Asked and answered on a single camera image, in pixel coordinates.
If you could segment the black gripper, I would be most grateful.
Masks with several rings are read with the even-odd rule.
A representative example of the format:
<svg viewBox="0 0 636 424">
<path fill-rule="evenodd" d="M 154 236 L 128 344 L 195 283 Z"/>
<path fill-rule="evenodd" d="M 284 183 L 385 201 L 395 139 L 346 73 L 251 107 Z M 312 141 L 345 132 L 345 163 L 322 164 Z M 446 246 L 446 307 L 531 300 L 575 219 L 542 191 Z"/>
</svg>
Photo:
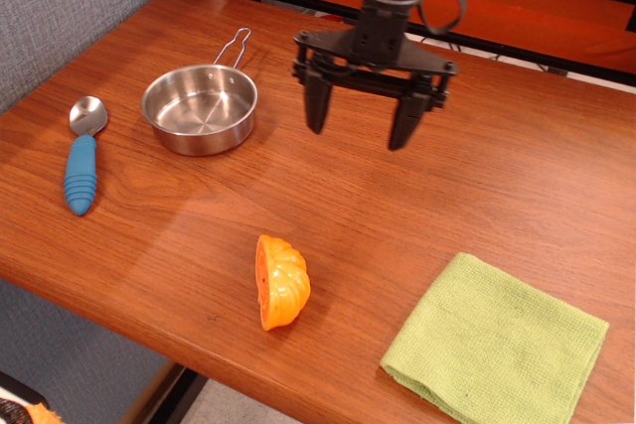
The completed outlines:
<svg viewBox="0 0 636 424">
<path fill-rule="evenodd" d="M 309 129 L 324 127 L 332 88 L 349 88 L 397 100 L 389 149 L 403 148 L 421 117 L 441 107 L 454 63 L 421 50 L 406 35 L 408 17 L 422 0 L 363 0 L 354 27 L 298 33 L 293 74 L 304 86 Z"/>
</svg>

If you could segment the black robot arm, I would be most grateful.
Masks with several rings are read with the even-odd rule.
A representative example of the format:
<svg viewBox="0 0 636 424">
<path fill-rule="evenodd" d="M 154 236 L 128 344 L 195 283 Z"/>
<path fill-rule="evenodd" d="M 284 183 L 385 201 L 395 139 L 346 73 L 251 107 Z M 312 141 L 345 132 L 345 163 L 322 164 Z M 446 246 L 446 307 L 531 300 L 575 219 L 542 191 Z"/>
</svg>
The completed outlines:
<svg viewBox="0 0 636 424">
<path fill-rule="evenodd" d="M 362 0 L 355 26 L 340 32 L 300 32 L 293 74 L 304 87 L 307 126 L 321 133 L 333 87 L 394 98 L 389 148 L 403 148 L 423 115 L 444 105 L 454 62 L 418 47 L 405 32 L 423 0 Z M 466 10 L 466 0 L 456 0 Z"/>
</svg>

